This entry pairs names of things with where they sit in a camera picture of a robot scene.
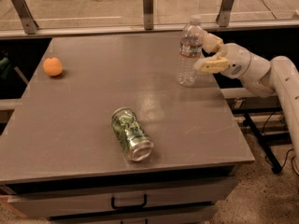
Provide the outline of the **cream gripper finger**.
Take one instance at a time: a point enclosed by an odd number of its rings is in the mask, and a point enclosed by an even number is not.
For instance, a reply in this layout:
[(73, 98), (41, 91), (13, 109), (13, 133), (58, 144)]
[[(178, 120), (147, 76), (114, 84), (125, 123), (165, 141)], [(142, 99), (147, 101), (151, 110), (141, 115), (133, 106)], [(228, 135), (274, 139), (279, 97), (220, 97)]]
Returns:
[(205, 32), (203, 38), (203, 50), (206, 53), (217, 53), (223, 46), (223, 40), (211, 33)]
[(199, 59), (193, 66), (202, 73), (216, 74), (229, 68), (229, 62), (223, 57), (208, 57)]

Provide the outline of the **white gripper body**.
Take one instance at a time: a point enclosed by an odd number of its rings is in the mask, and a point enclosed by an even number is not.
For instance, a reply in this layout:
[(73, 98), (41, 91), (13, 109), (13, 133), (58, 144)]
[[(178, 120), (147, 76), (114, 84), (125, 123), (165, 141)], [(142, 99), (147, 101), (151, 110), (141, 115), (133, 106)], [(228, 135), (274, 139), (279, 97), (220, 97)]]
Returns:
[(224, 48), (226, 51), (224, 57), (228, 60), (229, 67), (221, 74), (231, 79), (241, 78), (249, 68), (250, 52), (236, 43), (225, 44)]

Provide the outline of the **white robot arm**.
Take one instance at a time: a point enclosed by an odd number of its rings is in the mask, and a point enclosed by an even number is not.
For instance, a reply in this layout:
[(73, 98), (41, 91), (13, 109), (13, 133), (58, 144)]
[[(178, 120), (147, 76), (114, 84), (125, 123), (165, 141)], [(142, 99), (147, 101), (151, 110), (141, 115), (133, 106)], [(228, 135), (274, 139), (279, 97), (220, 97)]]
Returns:
[(239, 79), (245, 89), (259, 97), (278, 96), (295, 152), (292, 164), (298, 172), (299, 72), (293, 62), (285, 56), (268, 61), (236, 43), (224, 44), (208, 32), (203, 35), (203, 50), (213, 56), (200, 58), (194, 65), (196, 70)]

